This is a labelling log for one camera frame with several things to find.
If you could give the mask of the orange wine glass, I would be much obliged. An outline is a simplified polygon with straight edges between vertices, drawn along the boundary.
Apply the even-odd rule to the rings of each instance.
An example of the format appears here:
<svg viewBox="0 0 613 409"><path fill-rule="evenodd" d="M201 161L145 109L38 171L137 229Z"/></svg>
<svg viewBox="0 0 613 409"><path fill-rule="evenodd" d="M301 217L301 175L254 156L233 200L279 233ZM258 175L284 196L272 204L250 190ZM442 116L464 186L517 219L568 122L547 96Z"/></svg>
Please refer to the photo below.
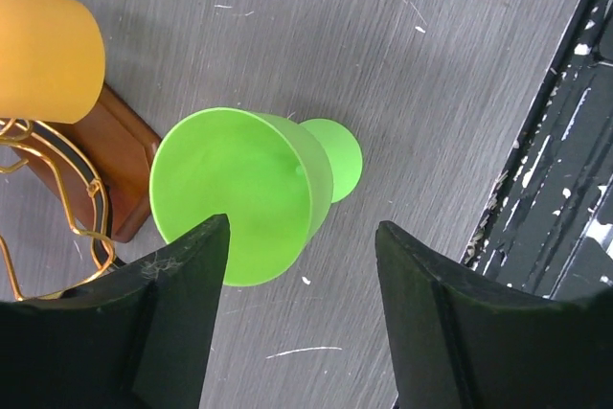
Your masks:
<svg viewBox="0 0 613 409"><path fill-rule="evenodd" d="M105 49L77 0L1 0L1 116L74 124L102 92Z"/></svg>

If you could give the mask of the black mounting rail base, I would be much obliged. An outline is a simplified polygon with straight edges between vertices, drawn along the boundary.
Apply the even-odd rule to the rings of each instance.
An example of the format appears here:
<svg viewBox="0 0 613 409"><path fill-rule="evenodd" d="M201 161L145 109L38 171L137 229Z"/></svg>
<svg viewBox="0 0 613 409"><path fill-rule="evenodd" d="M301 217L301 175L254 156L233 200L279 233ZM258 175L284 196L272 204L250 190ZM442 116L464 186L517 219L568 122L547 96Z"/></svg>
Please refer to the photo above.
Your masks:
<svg viewBox="0 0 613 409"><path fill-rule="evenodd" d="M612 0L579 0L462 264L545 299L612 286Z"/></svg>

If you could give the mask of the green wine glass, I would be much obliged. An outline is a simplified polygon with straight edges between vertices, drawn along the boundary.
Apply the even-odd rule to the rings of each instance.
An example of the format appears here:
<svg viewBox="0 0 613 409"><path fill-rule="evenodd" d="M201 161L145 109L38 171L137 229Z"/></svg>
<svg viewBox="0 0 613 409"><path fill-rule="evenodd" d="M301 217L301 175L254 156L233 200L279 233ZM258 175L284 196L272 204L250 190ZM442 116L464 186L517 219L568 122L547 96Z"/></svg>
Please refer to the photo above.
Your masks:
<svg viewBox="0 0 613 409"><path fill-rule="evenodd" d="M298 260L362 171L357 138L334 120L296 123L213 107L186 117L162 140L150 170L150 209L167 243L210 216L227 216L224 282L255 286Z"/></svg>

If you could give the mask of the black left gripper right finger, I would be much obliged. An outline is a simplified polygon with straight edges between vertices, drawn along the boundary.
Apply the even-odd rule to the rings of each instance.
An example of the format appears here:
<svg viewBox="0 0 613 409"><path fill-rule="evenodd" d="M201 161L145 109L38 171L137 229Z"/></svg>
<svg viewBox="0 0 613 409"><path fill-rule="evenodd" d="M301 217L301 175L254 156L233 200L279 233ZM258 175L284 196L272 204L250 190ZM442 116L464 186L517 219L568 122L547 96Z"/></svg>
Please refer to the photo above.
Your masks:
<svg viewBox="0 0 613 409"><path fill-rule="evenodd" d="M612 292L556 301L507 287L391 221L377 275L402 408L608 408Z"/></svg>

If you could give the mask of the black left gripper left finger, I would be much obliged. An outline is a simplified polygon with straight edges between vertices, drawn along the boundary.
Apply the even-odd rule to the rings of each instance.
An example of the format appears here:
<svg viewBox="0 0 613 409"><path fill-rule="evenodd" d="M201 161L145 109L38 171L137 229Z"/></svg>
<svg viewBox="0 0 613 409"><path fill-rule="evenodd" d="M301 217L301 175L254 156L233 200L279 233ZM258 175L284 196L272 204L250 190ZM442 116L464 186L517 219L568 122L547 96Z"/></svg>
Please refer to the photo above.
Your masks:
<svg viewBox="0 0 613 409"><path fill-rule="evenodd" d="M55 300L1 306L5 408L195 408L230 224L181 238Z"/></svg>

